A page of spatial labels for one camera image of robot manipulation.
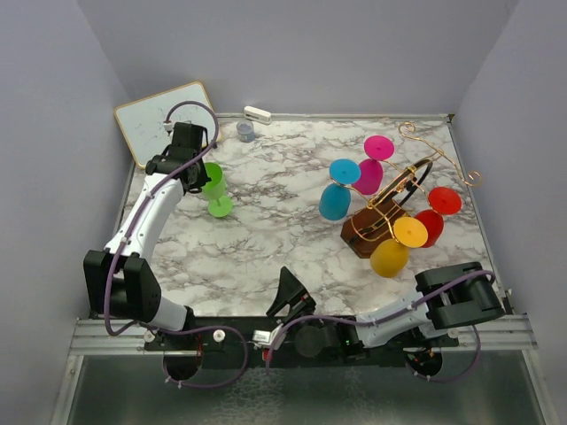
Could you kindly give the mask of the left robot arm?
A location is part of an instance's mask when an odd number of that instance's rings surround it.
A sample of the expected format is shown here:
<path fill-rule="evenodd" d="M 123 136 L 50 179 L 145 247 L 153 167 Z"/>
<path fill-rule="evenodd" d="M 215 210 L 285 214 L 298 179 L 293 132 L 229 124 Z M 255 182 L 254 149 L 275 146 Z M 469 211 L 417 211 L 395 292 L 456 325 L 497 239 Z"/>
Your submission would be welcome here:
<path fill-rule="evenodd" d="M 147 162 L 142 191 L 118 232 L 103 250 L 87 252 L 83 271 L 89 306 L 106 326 L 115 317 L 159 328 L 179 350 L 195 341 L 194 313 L 162 295 L 151 257 L 183 196 L 199 193 L 210 182 L 203 156 L 215 139 L 205 127 L 175 123 L 169 145 Z"/>

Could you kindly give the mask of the green wine glass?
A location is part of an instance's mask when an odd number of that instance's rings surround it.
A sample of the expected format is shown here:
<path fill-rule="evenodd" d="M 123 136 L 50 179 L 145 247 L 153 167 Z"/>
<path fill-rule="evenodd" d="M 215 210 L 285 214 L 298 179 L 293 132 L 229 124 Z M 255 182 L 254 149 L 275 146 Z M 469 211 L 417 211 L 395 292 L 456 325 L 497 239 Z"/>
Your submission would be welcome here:
<path fill-rule="evenodd" d="M 233 204 L 227 195 L 227 183 L 221 167 L 212 162 L 205 163 L 205 170 L 209 182 L 203 187 L 203 195 L 208 201 L 207 210 L 215 218 L 228 216 Z"/>

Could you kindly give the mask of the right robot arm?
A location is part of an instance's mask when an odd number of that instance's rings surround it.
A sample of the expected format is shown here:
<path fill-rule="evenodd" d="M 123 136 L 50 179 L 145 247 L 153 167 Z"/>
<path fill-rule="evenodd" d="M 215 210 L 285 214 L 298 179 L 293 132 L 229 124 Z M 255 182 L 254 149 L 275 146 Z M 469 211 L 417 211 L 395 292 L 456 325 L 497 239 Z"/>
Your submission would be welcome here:
<path fill-rule="evenodd" d="M 307 314 L 274 330 L 263 356 L 269 367 L 276 351 L 291 337 L 303 359 L 358 359 L 397 338 L 424 348 L 452 328 L 475 327 L 505 313 L 493 289 L 495 275 L 478 262 L 434 268 L 415 275 L 416 288 L 373 312 L 352 319 Z"/>

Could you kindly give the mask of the blue wine glass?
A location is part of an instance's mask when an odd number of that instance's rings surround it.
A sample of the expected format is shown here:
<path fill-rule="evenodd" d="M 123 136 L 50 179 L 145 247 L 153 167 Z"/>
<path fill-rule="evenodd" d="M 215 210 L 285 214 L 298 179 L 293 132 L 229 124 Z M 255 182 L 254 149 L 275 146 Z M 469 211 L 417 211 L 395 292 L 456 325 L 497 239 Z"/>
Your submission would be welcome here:
<path fill-rule="evenodd" d="M 349 187 L 359 181 L 361 169 L 352 160 L 341 158 L 330 164 L 329 173 L 332 183 L 321 195 L 319 213 L 326 220 L 342 220 L 351 203 Z"/>

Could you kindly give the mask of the magenta wine glass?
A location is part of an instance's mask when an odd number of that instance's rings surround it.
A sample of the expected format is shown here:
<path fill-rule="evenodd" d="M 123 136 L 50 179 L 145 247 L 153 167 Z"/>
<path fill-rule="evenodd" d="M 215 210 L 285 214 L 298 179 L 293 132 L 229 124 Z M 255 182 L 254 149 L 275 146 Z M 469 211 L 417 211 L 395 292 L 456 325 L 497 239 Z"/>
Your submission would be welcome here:
<path fill-rule="evenodd" d="M 362 195 L 372 195 L 378 192 L 384 176 L 382 163 L 391 158 L 395 152 L 392 140 L 384 135 L 372 135 L 364 142 L 367 158 L 360 164 L 361 177 L 353 187 Z"/>

